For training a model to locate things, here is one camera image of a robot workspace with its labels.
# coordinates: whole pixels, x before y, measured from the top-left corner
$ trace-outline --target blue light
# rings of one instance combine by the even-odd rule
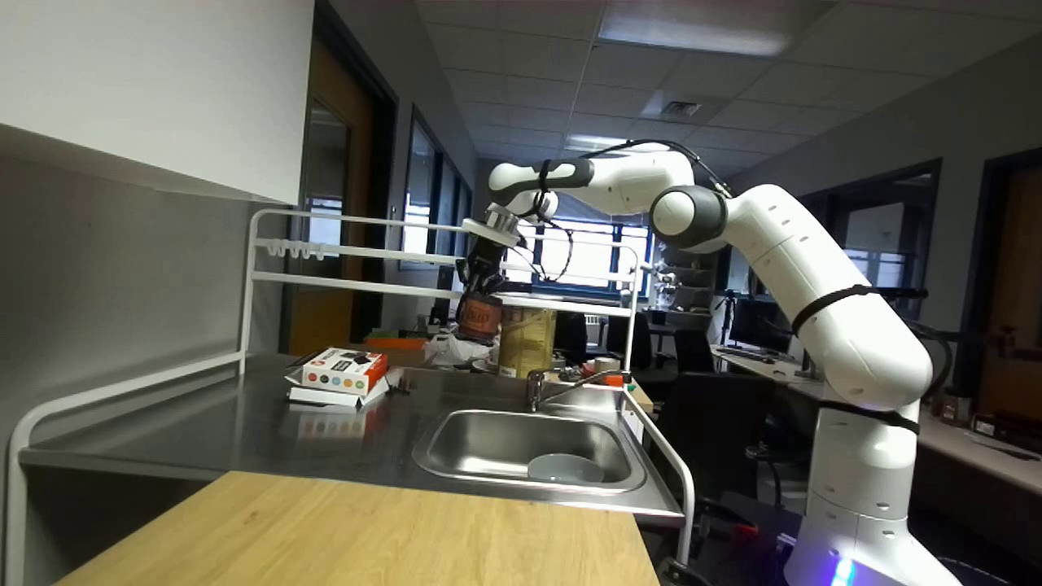
[[[842,555],[831,586],[850,586],[855,578],[857,578],[857,562],[850,555]]]

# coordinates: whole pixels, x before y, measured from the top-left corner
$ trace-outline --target metal counter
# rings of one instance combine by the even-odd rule
[[[248,469],[614,509],[632,511],[642,524],[685,522],[685,511],[653,462],[646,464],[646,482],[621,493],[461,482],[427,473],[417,462],[417,447],[427,444],[452,410],[527,410],[527,381],[410,369],[404,381],[368,410],[334,410],[291,402],[291,383],[285,381],[291,369],[291,357],[258,357],[246,377],[205,383],[194,393],[42,440],[24,453],[24,464],[200,482],[211,482],[227,469]]]

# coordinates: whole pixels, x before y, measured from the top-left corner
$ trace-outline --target wooden table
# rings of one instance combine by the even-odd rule
[[[659,581],[632,514],[227,473],[62,581]]]

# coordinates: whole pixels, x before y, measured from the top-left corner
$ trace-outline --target white robotic arm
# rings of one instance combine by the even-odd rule
[[[695,166],[680,151],[621,147],[574,161],[501,161],[490,187],[498,209],[519,212],[557,187],[605,215],[650,212],[669,244],[733,244],[831,389],[789,581],[959,581],[905,527],[919,397],[932,383],[929,351],[794,195],[779,184],[741,199],[711,193],[695,184]]]

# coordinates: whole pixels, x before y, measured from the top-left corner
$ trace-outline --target metal shelf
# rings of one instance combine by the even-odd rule
[[[285,287],[322,287],[322,291],[359,291],[359,294],[381,294],[381,297],[417,297],[417,299],[461,299],[461,291],[439,291],[439,287],[422,287],[422,282],[377,282],[377,281],[348,281],[348,276],[312,276],[312,274],[291,274],[291,271],[270,271],[258,268],[260,253],[270,256],[296,256],[296,259],[327,259],[327,256],[365,256],[365,259],[397,259],[397,265],[427,265],[427,268],[456,268],[461,256],[452,253],[410,253],[410,249],[392,249],[392,248],[365,248],[365,244],[316,244],[316,242],[296,242],[296,236],[260,236],[260,221],[264,218],[322,218],[322,221],[341,221],[348,223],[365,223],[365,227],[387,227],[387,232],[406,232],[406,227],[423,227],[423,232],[447,232],[447,235],[469,235],[461,223],[422,223],[422,221],[395,221],[395,218],[365,218],[365,215],[329,215],[329,212],[291,212],[291,209],[260,209],[252,218],[252,235],[248,235],[248,274],[246,274],[246,301],[241,301],[241,374],[248,361],[248,343],[252,343],[252,314],[253,314],[253,287],[258,282],[285,282]],[[583,301],[583,299],[562,299],[555,294],[501,294],[498,299],[505,305],[522,305],[522,308],[557,308],[557,312],[586,312],[586,314],[621,314],[628,320],[626,331],[626,370],[632,370],[632,345],[637,345],[637,312],[638,312],[638,287],[642,287],[642,271],[637,274],[597,274],[603,281],[626,282],[628,281],[628,301],[621,305],[601,305],[601,301]]]

